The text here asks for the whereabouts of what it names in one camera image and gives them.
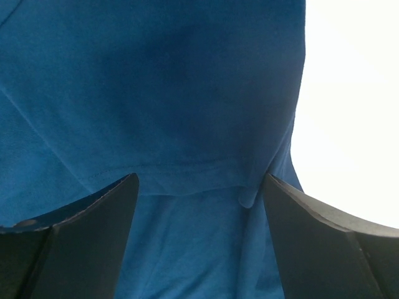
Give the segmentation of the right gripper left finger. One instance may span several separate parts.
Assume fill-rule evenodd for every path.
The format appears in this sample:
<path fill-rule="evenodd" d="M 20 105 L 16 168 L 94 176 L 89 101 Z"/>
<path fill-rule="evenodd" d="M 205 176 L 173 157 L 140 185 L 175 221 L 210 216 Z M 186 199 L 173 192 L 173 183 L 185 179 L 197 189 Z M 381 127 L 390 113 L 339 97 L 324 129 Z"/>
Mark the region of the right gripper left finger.
<path fill-rule="evenodd" d="M 1 298 L 113 298 L 137 203 L 129 174 L 41 216 L 1 228 Z"/>

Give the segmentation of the blue t shirt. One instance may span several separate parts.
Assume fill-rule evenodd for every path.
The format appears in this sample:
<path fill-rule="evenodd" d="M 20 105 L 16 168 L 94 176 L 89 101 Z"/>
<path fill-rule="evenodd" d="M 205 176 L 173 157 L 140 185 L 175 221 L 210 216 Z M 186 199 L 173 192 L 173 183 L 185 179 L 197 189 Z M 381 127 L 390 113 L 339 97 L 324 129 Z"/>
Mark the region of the blue t shirt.
<path fill-rule="evenodd" d="M 282 298 L 266 173 L 291 136 L 304 1 L 2 1 L 1 224 L 140 189 L 117 298 Z"/>

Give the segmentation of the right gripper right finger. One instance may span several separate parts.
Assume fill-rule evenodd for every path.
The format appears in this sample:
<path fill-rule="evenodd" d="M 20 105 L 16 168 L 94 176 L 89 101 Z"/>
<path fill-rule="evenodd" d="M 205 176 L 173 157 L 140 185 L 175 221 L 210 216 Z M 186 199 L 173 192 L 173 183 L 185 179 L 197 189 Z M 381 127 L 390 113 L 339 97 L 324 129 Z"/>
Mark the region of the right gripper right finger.
<path fill-rule="evenodd" d="M 270 174 L 263 198 L 286 298 L 398 298 L 398 229 L 350 215 Z"/>

